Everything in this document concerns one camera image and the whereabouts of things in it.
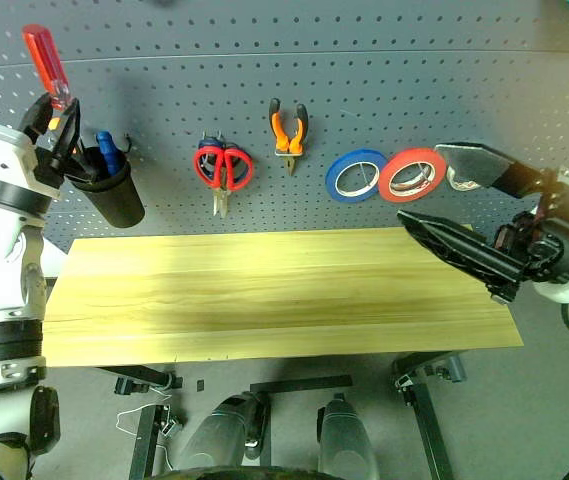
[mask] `wooden table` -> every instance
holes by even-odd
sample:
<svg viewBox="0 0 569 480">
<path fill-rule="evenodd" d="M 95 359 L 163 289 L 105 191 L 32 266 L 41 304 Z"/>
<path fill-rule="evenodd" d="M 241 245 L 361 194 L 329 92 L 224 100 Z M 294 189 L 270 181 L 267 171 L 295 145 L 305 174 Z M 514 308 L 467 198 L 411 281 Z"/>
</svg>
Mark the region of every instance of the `wooden table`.
<svg viewBox="0 0 569 480">
<path fill-rule="evenodd" d="M 522 345 L 504 306 L 402 228 L 79 239 L 50 366 Z"/>
</svg>

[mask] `pegboard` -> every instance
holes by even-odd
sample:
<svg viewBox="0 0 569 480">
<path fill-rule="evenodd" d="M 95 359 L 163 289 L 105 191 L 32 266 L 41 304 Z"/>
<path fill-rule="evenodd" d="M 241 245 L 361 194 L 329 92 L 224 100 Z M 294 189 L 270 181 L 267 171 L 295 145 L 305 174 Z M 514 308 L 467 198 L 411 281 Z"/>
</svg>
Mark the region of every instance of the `pegboard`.
<svg viewBox="0 0 569 480">
<path fill-rule="evenodd" d="M 129 155 L 146 207 L 138 226 L 110 227 L 65 185 L 46 235 L 63 249 L 82 236 L 308 230 L 397 225 L 379 197 L 332 200 L 331 163 L 355 148 L 391 155 L 443 141 L 483 142 L 536 166 L 569 166 L 569 3 L 363 1 L 0 1 L 0 123 L 16 126 L 42 92 L 20 29 L 48 26 L 80 98 L 83 137 L 108 129 Z M 310 115 L 295 175 L 273 155 L 267 112 L 282 100 Z M 256 163 L 249 186 L 212 216 L 192 171 L 206 130 Z M 442 184 L 404 204 L 491 235 L 533 201 Z"/>
</svg>

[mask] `red scissors handle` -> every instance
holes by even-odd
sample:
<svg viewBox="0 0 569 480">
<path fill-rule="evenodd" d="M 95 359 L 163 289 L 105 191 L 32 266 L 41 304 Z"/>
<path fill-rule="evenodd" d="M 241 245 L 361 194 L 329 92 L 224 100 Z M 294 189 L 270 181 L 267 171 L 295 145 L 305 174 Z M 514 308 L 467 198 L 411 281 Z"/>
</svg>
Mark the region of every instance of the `red scissors handle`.
<svg viewBox="0 0 569 480">
<path fill-rule="evenodd" d="M 213 170 L 213 178 L 211 179 L 207 176 L 200 166 L 200 158 L 204 155 L 214 155 L 215 156 L 215 169 Z M 220 147 L 214 145 L 207 145 L 205 147 L 198 148 L 193 157 L 193 166 L 195 168 L 195 173 L 200 177 L 200 179 L 211 188 L 220 188 L 222 186 L 222 165 L 224 164 L 224 150 Z"/>
<path fill-rule="evenodd" d="M 242 173 L 240 178 L 236 179 L 233 175 L 233 159 L 237 158 L 246 164 L 246 171 Z M 248 153 L 239 148 L 227 148 L 224 150 L 224 162 L 226 163 L 226 186 L 227 188 L 234 192 L 244 188 L 248 182 L 253 178 L 253 160 Z"/>
</svg>

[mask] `blue tape roll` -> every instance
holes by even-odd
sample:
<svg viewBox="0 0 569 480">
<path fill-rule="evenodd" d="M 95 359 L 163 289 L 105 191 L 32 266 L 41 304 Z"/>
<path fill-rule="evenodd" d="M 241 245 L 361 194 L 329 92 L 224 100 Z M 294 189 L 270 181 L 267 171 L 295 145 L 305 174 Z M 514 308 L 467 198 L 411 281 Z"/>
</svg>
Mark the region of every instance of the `blue tape roll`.
<svg viewBox="0 0 569 480">
<path fill-rule="evenodd" d="M 375 176 L 364 187 L 355 191 L 344 191 L 337 187 L 340 176 L 353 165 L 371 165 L 375 167 Z M 377 193 L 377 181 L 380 171 L 386 166 L 388 159 L 377 150 L 360 148 L 341 156 L 326 173 L 326 190 L 338 202 L 356 203 L 366 200 Z"/>
</svg>

